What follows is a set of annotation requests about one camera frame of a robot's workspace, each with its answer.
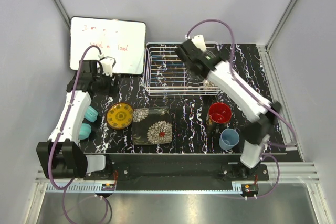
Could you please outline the red white patterned bowl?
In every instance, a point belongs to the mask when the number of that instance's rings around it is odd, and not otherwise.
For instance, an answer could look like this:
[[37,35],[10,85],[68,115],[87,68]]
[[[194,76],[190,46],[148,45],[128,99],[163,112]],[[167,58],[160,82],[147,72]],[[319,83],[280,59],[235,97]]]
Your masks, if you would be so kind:
[[217,89],[217,85],[215,85],[213,82],[209,81],[208,79],[204,79],[203,88],[205,90],[214,90],[214,89]]

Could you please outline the white wire dish rack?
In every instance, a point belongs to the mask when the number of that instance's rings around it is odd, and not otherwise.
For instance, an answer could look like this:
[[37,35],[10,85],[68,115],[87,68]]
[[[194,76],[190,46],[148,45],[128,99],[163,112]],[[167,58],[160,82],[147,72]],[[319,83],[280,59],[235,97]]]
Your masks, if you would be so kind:
[[173,42],[149,42],[145,48],[142,85],[151,96],[217,95],[219,88],[205,90],[203,77],[197,77],[179,59]]

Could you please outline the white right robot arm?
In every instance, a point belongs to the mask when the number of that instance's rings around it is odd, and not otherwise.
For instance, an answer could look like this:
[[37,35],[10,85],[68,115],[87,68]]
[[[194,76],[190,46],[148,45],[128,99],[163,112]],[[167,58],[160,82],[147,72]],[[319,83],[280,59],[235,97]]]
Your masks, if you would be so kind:
[[238,173],[244,180],[252,179],[257,174],[256,166],[261,153],[277,124],[277,117],[272,111],[279,113],[281,104],[270,102],[250,87],[233,70],[229,61],[222,59],[219,51],[206,49],[202,38],[179,44],[175,52],[191,73],[209,80],[225,92],[249,120],[240,131],[244,147]]

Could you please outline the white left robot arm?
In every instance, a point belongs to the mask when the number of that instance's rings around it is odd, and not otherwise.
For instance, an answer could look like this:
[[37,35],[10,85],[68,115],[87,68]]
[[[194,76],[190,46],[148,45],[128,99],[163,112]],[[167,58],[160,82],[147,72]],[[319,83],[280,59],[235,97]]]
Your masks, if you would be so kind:
[[112,57],[84,60],[66,87],[66,102],[60,119],[48,141],[39,142],[37,155],[47,178],[84,178],[95,172],[103,180],[113,175],[113,167],[104,155],[86,155],[79,147],[92,133],[99,114],[91,106],[97,94],[111,94],[117,84],[113,79]]

